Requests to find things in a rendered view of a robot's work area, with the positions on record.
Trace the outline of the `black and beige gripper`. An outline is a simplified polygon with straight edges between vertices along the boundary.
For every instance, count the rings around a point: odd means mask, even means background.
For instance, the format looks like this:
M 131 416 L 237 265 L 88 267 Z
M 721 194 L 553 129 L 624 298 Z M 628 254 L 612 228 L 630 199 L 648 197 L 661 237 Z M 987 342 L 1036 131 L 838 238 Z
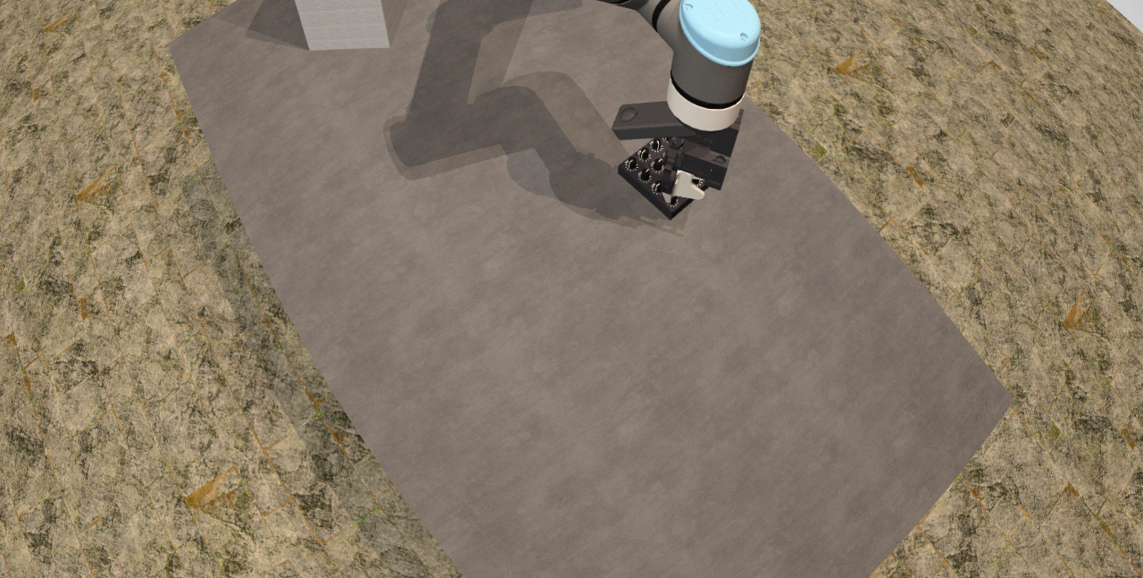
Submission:
M 725 175 L 730 166 L 732 148 L 738 139 L 743 112 L 744 109 L 740 109 L 738 118 L 724 130 L 692 129 L 690 126 L 680 121 L 686 129 L 693 130 L 697 135 L 672 136 L 668 141 L 663 158 L 665 166 L 660 187 L 666 203 L 672 202 L 672 196 L 703 199 L 704 191 L 694 186 L 693 179 L 704 180 L 704 186 L 710 188 L 722 188 Z M 679 179 L 677 179 L 676 172 Z

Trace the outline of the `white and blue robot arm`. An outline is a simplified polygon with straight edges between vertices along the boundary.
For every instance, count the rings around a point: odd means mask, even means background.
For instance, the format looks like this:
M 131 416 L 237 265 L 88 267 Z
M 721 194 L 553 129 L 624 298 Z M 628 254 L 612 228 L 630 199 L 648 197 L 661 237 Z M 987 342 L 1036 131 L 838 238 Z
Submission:
M 622 105 L 612 126 L 620 141 L 697 135 L 676 117 L 692 129 L 709 131 L 734 123 L 760 46 L 761 22 L 753 5 L 748 0 L 597 1 L 640 13 L 673 50 L 668 101 Z

